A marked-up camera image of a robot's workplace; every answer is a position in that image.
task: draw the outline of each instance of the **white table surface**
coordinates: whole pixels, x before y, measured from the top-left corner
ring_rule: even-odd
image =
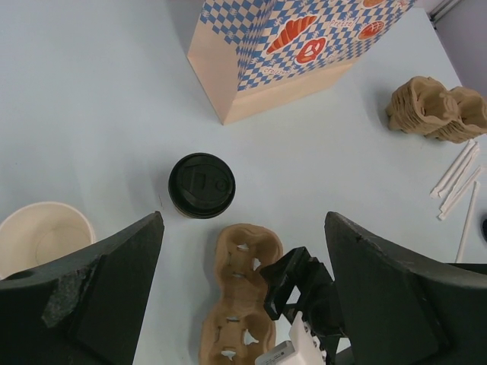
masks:
[[[412,9],[335,87],[223,127],[185,59],[200,6],[0,5],[0,219],[33,202],[66,202],[103,239],[162,212],[140,365],[197,363],[201,322],[218,299],[215,239],[229,224],[268,227],[285,250],[306,246],[330,268],[323,221],[338,211],[451,262],[469,204],[440,222],[440,202],[429,198],[461,146],[385,127],[391,93],[412,76],[460,83],[423,10]],[[197,151],[221,157],[237,180],[231,207],[207,221],[178,215],[167,193],[172,166]],[[487,262],[477,224],[484,191],[466,261]],[[288,327],[278,328],[282,340]]]

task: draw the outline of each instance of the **white paper cup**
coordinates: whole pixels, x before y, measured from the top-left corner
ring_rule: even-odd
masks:
[[[41,202],[23,207],[0,225],[0,279],[59,259],[94,241],[86,217],[69,205]]]

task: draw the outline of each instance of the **white straw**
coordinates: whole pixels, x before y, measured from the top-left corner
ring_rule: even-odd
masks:
[[[470,139],[466,143],[463,151],[458,155],[457,159],[451,164],[450,168],[447,170],[446,173],[444,173],[441,180],[433,188],[433,190],[431,191],[431,194],[429,196],[431,196],[432,198],[439,198],[440,197],[438,193],[440,192],[440,190],[442,190],[444,188],[444,186],[446,185],[448,180],[451,178],[451,175],[453,175],[453,173],[457,170],[458,166],[461,164],[461,162],[465,158],[466,154],[470,151],[471,148],[473,148],[473,145],[474,145],[473,140]]]
[[[451,199],[451,202],[447,206],[441,207],[441,208],[445,208],[443,213],[438,215],[438,218],[441,221],[444,220],[449,215],[449,213],[453,208],[455,208],[455,205],[458,204],[461,198],[465,195],[468,188],[473,184],[473,182],[477,179],[477,177],[479,177],[479,175],[483,172],[483,170],[484,170],[483,166],[477,167],[477,170],[475,170],[475,172],[469,177],[469,179],[465,182],[465,184],[463,184],[458,194],[456,194],[454,198]]]
[[[440,208],[441,211],[444,211],[444,208],[443,207],[447,207],[451,203],[451,199],[453,199],[454,196],[457,194],[457,188],[458,188],[458,185],[460,184],[460,181],[462,181],[463,180],[463,177],[469,172],[470,167],[475,162],[475,159],[477,158],[477,156],[479,156],[479,152],[480,152],[480,149],[477,149],[477,151],[475,151],[473,153],[472,157],[467,161],[467,164],[463,168],[462,173],[458,176],[458,179],[455,182],[454,187],[451,188],[450,193],[448,194],[448,196],[445,199],[443,205],[441,206],[441,208]]]
[[[448,180],[447,184],[438,193],[440,198],[443,198],[451,190],[451,187],[453,186],[454,183],[457,182],[460,174],[463,172],[463,169],[468,164],[468,162],[472,158],[475,151],[477,151],[479,149],[480,149],[479,144],[477,142],[475,142],[475,144],[472,146],[472,148],[470,148],[469,151],[466,153],[465,158],[462,161],[460,161],[460,164],[457,167],[457,169],[455,170],[455,172],[453,173],[453,175],[450,176],[450,179]]]
[[[466,238],[469,234],[470,222],[472,221],[472,213],[473,210],[475,209],[477,194],[479,194],[479,187],[480,187],[480,183],[478,181],[475,181],[475,184],[473,185],[472,198],[470,199],[469,210],[466,213],[465,225],[463,226],[462,238],[460,240],[460,246],[458,247],[457,258],[455,259],[455,262],[463,261],[463,253],[465,252]]]

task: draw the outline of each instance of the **paper bag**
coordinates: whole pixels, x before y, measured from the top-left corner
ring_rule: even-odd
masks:
[[[330,87],[414,0],[205,0],[188,59],[223,124]]]

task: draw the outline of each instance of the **red illustration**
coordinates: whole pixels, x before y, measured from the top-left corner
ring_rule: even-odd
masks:
[[[375,21],[374,23],[370,23],[360,31],[358,38],[360,40],[368,40],[378,35],[385,25],[386,24],[383,21]]]
[[[272,52],[281,49],[290,42],[292,42],[296,37],[303,33],[306,28],[308,28],[317,17],[315,15],[309,15],[297,19],[296,21],[288,21],[285,28],[281,31],[279,36],[272,42],[271,46],[267,49],[267,54],[270,55]]]
[[[306,43],[301,51],[299,51],[296,56],[296,62],[303,65],[314,61],[316,57],[323,51],[326,45],[326,38],[316,38],[315,40],[310,40]]]
[[[386,0],[364,0],[364,2],[362,2],[362,6],[364,8],[373,8],[374,6],[377,6],[385,1]]]

